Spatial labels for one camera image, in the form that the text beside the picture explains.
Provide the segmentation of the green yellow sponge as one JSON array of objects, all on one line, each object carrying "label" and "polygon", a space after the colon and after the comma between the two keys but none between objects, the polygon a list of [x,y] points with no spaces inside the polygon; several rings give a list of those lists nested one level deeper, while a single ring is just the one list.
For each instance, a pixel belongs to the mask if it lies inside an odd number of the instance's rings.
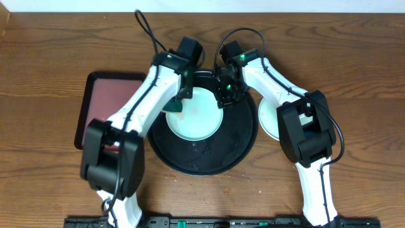
[{"label": "green yellow sponge", "polygon": [[181,113],[183,104],[181,100],[170,100],[164,105],[162,112]]}]

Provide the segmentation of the pale green plate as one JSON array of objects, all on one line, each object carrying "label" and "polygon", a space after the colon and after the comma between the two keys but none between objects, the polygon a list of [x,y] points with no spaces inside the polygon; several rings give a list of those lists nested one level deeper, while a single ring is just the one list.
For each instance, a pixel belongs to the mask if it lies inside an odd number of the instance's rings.
[{"label": "pale green plate", "polygon": [[208,89],[194,87],[191,99],[183,99],[182,111],[166,112],[166,122],[170,130],[179,138],[200,141],[212,136],[223,120],[223,110],[219,109],[214,94]]}]

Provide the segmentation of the light blue plate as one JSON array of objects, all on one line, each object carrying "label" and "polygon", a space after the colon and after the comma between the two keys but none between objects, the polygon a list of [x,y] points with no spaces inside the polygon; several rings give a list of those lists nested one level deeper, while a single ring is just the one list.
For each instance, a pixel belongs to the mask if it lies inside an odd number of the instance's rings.
[{"label": "light blue plate", "polygon": [[294,102],[298,99],[299,97],[292,95],[287,98],[268,96],[261,100],[258,109],[259,122],[270,137],[279,140],[277,108],[282,105],[282,101]]}]

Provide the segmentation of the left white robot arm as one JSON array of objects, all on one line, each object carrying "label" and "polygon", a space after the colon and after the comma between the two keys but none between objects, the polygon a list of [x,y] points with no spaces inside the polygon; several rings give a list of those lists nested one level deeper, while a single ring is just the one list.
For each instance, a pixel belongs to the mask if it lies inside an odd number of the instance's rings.
[{"label": "left white robot arm", "polygon": [[84,132],[81,178],[103,199],[106,223],[137,227],[141,217],[136,190],[145,171],[144,138],[172,99],[190,98],[200,51],[163,51],[143,83],[112,116],[93,119]]}]

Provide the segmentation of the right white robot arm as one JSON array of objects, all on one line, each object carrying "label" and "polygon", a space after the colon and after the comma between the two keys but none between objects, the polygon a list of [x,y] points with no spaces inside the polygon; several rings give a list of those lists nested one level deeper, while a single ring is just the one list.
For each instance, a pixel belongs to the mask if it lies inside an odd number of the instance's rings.
[{"label": "right white robot arm", "polygon": [[330,225],[337,217],[330,187],[332,147],[342,140],[320,91],[308,92],[279,73],[257,49],[222,47],[218,52],[225,67],[215,67],[221,83],[219,105],[231,105],[252,88],[270,105],[262,127],[280,143],[296,165],[304,198],[303,214],[313,226]]}]

